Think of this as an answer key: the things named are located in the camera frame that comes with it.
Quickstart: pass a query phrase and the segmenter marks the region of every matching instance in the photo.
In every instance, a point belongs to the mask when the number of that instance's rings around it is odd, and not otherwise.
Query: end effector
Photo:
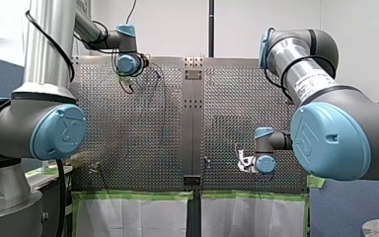
[[[238,167],[243,172],[273,174],[276,162],[273,158],[275,150],[291,150],[290,136],[283,132],[275,132],[272,127],[258,127],[255,130],[255,156],[244,156],[244,150],[238,150]]]

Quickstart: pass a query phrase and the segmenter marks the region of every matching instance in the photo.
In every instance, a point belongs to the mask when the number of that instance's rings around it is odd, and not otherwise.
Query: silver arm segment
[[[294,154],[323,178],[379,180],[379,104],[330,76],[328,63],[338,64],[335,41],[321,31],[314,35],[312,43],[310,31],[274,32],[263,51],[297,107],[290,128]]]

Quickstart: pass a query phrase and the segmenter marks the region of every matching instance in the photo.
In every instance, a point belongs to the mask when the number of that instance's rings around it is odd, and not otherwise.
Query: perforated metal panel
[[[154,58],[160,68],[146,69],[132,95],[121,90],[109,57],[76,61],[72,91],[88,130],[75,190],[181,191],[184,175],[200,174],[204,190],[307,192],[306,174],[291,151],[276,152],[273,176],[237,167],[234,144],[253,155],[255,129],[287,130],[294,109],[265,80],[257,60],[199,59],[202,76],[190,80],[191,61]],[[204,169],[204,157],[210,168]]]
[[[205,190],[306,193],[306,174],[292,151],[275,153],[274,175],[252,175],[237,167],[235,143],[254,155],[258,126],[288,130],[293,106],[270,85],[253,59],[205,59],[202,163]]]
[[[182,66],[155,59],[124,93],[108,57],[77,58],[72,91],[88,119],[75,190],[181,191]]]

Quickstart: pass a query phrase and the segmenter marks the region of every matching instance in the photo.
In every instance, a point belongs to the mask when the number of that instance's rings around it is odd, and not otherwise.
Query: green tape
[[[224,198],[257,198],[257,199],[278,199],[289,201],[306,200],[308,195],[285,195],[263,192],[244,192],[244,191],[203,191],[203,199],[224,199]]]
[[[65,208],[65,215],[68,215],[68,214],[72,213],[72,211],[73,211],[73,209],[72,209],[72,205],[71,204],[68,205],[68,206],[66,206],[66,208]]]
[[[74,197],[84,199],[139,199],[139,200],[182,200],[192,199],[192,192],[148,193],[135,191],[73,192]]]
[[[325,179],[309,175],[307,176],[307,187],[321,189],[325,184]]]

